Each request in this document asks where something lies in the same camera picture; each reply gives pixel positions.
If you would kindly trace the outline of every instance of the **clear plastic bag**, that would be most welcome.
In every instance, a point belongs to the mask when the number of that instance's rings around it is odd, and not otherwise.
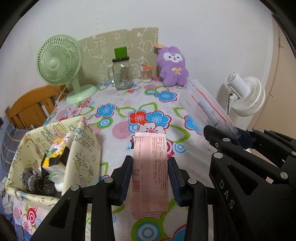
[[[200,134],[203,135],[206,125],[211,125],[238,138],[237,128],[230,117],[197,80],[190,80],[183,87],[179,103],[192,118]]]

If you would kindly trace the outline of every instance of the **white wall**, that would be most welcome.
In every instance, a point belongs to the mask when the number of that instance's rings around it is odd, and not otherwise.
[[[159,27],[159,43],[179,47],[189,77],[213,96],[232,71],[267,81],[273,28],[258,0],[40,0],[0,49],[0,115],[21,95],[45,85],[36,56],[49,37],[83,39],[135,27]]]

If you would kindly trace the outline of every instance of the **black jar lid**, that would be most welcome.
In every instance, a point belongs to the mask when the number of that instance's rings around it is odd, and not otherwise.
[[[126,60],[129,60],[129,57],[126,56],[126,57],[123,57],[123,58],[114,58],[112,59],[112,62],[121,62],[121,61],[126,61]]]

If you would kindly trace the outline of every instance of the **yellow bow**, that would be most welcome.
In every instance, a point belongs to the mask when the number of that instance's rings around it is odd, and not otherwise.
[[[172,68],[172,71],[176,71],[176,73],[175,74],[181,74],[180,73],[180,71],[181,71],[182,69],[179,67],[179,68]]]

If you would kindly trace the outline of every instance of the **fan base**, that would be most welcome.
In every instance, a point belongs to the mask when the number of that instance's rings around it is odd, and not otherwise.
[[[97,87],[94,85],[84,85],[80,87],[80,92],[75,94],[74,91],[70,92],[67,95],[66,103],[67,104],[76,104],[78,102],[81,102],[90,96],[92,96],[94,93],[96,93]]]

